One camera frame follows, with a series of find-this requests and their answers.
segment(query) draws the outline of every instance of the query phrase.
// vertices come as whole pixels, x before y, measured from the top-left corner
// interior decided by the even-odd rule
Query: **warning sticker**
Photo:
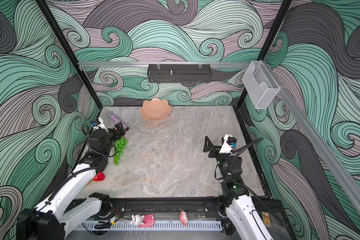
[[[269,213],[261,212],[263,223],[266,227],[271,227],[271,219],[269,218]]]

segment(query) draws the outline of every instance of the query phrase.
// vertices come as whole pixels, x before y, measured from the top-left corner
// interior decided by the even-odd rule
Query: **green grapes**
[[[127,145],[128,140],[125,137],[121,137],[119,140],[114,142],[116,148],[116,155],[113,157],[113,163],[119,165],[120,157],[123,155],[125,146]]]

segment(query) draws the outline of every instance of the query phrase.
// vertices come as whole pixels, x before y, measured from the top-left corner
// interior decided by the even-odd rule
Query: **clear plastic container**
[[[243,83],[256,109],[267,108],[280,91],[271,66],[263,61],[251,61]]]

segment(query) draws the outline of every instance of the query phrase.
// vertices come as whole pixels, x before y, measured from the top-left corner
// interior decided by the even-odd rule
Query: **patterned wallpaper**
[[[67,177],[97,113],[36,2],[0,1],[0,240]]]
[[[256,60],[282,0],[47,0],[79,61]],[[149,83],[147,68],[87,68],[101,102],[235,105],[245,70],[213,69],[211,83]]]
[[[266,61],[360,186],[360,0],[294,6]],[[360,216],[276,97],[264,110],[245,99],[256,152],[297,239],[360,239]]]

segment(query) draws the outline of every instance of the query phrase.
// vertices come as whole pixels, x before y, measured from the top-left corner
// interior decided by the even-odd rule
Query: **gray floor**
[[[103,172],[106,179],[90,181],[77,198],[93,192],[119,198],[219,196],[221,180],[213,176],[216,160],[203,152],[204,137],[221,145],[221,137],[232,134],[239,147],[245,145],[231,106],[174,106],[159,121],[143,119],[139,107],[105,107],[100,117],[106,127],[112,127],[114,123],[105,116],[108,111],[130,127],[125,135],[128,144],[118,166],[109,158]],[[243,181],[264,195],[248,151],[241,157]]]

